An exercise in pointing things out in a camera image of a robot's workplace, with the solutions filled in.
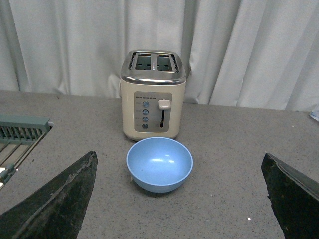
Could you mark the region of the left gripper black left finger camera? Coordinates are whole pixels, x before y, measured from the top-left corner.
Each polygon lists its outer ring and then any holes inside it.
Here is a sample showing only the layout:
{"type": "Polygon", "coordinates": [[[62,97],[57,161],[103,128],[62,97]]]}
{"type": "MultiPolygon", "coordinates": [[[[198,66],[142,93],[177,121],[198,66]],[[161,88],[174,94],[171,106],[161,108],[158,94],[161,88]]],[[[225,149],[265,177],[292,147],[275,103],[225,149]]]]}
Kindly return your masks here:
{"type": "Polygon", "coordinates": [[[88,152],[0,216],[2,239],[75,239],[93,192],[97,154],[88,152]]]}

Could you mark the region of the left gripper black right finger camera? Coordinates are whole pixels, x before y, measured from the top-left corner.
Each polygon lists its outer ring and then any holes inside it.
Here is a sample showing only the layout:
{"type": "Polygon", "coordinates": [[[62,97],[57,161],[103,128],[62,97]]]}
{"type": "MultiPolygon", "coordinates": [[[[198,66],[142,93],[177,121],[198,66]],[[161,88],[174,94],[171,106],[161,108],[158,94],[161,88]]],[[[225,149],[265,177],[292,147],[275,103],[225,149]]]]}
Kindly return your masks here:
{"type": "Polygon", "coordinates": [[[319,184],[270,153],[261,165],[268,198],[287,239],[319,237],[319,184]]]}

